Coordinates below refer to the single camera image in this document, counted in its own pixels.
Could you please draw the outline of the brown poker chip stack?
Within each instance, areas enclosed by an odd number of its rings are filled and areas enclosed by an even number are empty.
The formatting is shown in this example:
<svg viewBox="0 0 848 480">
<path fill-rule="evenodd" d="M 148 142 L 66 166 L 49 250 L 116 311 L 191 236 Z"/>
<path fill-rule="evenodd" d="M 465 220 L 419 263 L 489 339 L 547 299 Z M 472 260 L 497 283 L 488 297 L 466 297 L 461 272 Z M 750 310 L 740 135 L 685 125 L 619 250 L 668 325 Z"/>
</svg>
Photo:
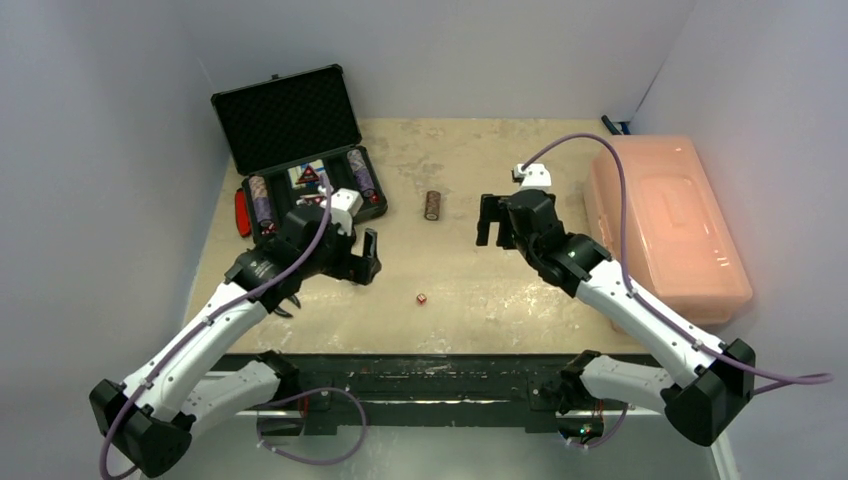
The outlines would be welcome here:
<svg viewBox="0 0 848 480">
<path fill-rule="evenodd" d="M 428 221 L 437 221 L 441 213 L 442 195 L 439 191 L 428 190 L 425 194 L 424 218 Z"/>
</svg>

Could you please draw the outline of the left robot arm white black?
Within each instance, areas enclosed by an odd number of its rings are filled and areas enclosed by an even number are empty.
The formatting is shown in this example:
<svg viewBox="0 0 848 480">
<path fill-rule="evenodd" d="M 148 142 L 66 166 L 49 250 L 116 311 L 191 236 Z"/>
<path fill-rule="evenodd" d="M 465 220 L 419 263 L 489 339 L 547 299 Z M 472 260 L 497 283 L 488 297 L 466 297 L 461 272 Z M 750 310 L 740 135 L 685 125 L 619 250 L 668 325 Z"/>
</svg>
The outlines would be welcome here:
<svg viewBox="0 0 848 480">
<path fill-rule="evenodd" d="M 192 441 L 237 413 L 252 408 L 306 411 L 314 396 L 334 387 L 306 390 L 300 371 L 267 351 L 234 373 L 205 382 L 236 340 L 271 314 L 302 283 L 325 275 L 370 284 L 381 269 L 378 234 L 364 232 L 363 252 L 352 253 L 355 232 L 328 206 L 298 207 L 262 243 L 239 255 L 206 306 L 159 353 L 120 382 L 102 380 L 89 394 L 104 444 L 100 475 L 112 478 L 108 454 L 119 450 L 131 467 L 154 478 L 169 471 Z"/>
</svg>

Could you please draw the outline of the purple poker chip stack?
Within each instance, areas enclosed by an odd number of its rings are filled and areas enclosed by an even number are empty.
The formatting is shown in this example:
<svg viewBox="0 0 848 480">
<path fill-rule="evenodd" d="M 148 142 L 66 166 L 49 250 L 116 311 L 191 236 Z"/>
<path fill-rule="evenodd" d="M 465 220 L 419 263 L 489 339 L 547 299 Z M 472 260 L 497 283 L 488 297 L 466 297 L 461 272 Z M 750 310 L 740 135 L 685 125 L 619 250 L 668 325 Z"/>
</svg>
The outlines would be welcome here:
<svg viewBox="0 0 848 480">
<path fill-rule="evenodd" d="M 364 197 L 372 197 L 375 194 L 375 184 L 367 168 L 358 169 L 354 176 Z"/>
</svg>

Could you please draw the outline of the blue orange chip stack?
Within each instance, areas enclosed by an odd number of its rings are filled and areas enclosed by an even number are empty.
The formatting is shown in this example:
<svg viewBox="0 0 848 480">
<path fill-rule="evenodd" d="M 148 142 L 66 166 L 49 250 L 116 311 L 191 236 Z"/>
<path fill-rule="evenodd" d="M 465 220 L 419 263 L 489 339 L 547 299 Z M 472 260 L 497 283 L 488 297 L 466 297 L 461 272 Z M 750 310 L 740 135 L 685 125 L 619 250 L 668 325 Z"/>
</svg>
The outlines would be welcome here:
<svg viewBox="0 0 848 480">
<path fill-rule="evenodd" d="M 367 169 L 362 152 L 359 149 L 352 149 L 347 152 L 347 160 L 351 170 L 356 173 Z"/>
</svg>

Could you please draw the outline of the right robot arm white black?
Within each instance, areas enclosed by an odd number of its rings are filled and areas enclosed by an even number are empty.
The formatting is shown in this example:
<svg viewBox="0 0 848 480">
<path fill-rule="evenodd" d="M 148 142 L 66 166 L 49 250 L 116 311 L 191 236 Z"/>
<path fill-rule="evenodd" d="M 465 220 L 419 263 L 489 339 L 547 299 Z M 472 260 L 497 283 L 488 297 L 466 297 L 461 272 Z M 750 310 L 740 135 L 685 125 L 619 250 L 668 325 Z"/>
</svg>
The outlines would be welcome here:
<svg viewBox="0 0 848 480">
<path fill-rule="evenodd" d="M 537 189 L 480 199 L 476 243 L 518 251 L 547 284 L 602 313 L 657 361 L 649 367 L 586 350 L 560 372 L 554 390 L 568 413 L 601 400 L 665 416 L 684 438 L 710 446 L 753 398 L 753 348 L 727 343 L 695 326 L 642 289 L 609 251 L 585 234 L 570 233 L 555 197 Z"/>
</svg>

